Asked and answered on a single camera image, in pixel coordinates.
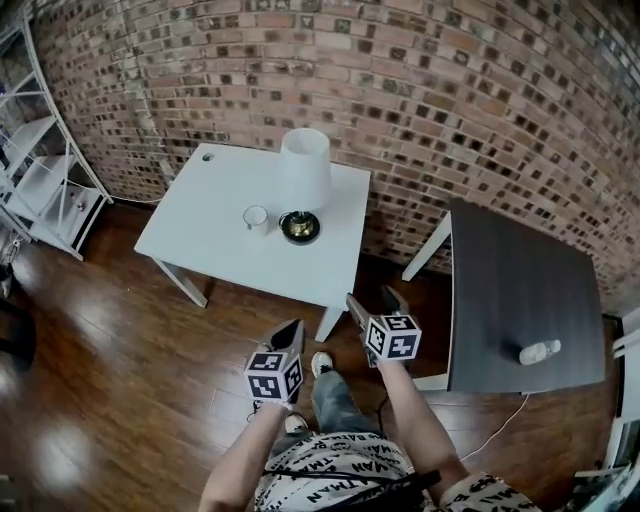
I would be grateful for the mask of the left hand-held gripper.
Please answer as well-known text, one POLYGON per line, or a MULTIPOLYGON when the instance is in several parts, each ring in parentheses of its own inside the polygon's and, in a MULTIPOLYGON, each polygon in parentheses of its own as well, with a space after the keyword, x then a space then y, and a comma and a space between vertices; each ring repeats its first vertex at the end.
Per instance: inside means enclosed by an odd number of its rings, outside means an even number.
POLYGON ((303 382, 301 355, 306 339, 302 319, 284 322, 269 330, 244 368, 253 399, 291 403, 303 382))

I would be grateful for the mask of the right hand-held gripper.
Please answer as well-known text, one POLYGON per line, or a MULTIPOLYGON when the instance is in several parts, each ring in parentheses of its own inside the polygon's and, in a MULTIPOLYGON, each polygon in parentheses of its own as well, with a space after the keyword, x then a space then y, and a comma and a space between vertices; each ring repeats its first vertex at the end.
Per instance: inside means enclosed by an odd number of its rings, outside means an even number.
POLYGON ((382 360, 415 359, 422 335, 422 330, 408 315, 407 301, 389 285, 383 285, 381 290, 385 315, 371 315, 353 294, 346 296, 346 305, 360 329, 370 368, 376 368, 382 360))

